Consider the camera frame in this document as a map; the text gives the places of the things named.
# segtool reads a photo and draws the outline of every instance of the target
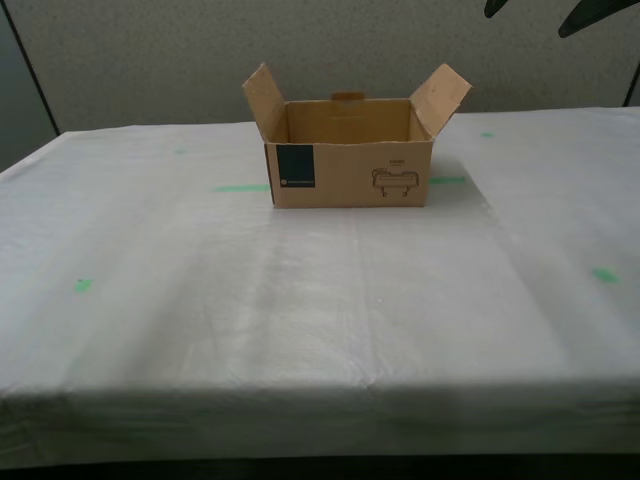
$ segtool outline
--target gray wall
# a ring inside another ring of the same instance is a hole
[[[578,0],[8,0],[62,130],[250,118],[240,85],[267,60],[289,99],[405,97],[440,63],[467,111],[621,106],[640,5],[568,39]]]
[[[0,9],[0,172],[55,136],[9,21]]]

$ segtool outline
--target cardboard box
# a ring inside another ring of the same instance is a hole
[[[442,65],[407,99],[286,102],[263,63],[242,88],[276,207],[422,207],[434,138],[471,85]]]

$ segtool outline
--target table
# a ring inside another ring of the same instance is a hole
[[[459,114],[424,209],[278,210],[253,123],[0,174],[0,467],[640,451],[640,109]]]

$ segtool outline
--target white plastic sheet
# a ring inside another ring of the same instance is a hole
[[[432,175],[275,210],[252,123],[1,174],[0,467],[639,451],[640,109],[456,115]]]

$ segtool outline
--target box flap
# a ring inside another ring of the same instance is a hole
[[[271,76],[266,63],[260,65],[249,79],[242,85],[249,101],[258,130],[265,142],[272,141],[278,121],[285,113],[284,98]]]
[[[446,63],[411,95],[411,103],[425,130],[435,137],[458,109],[471,85]]]

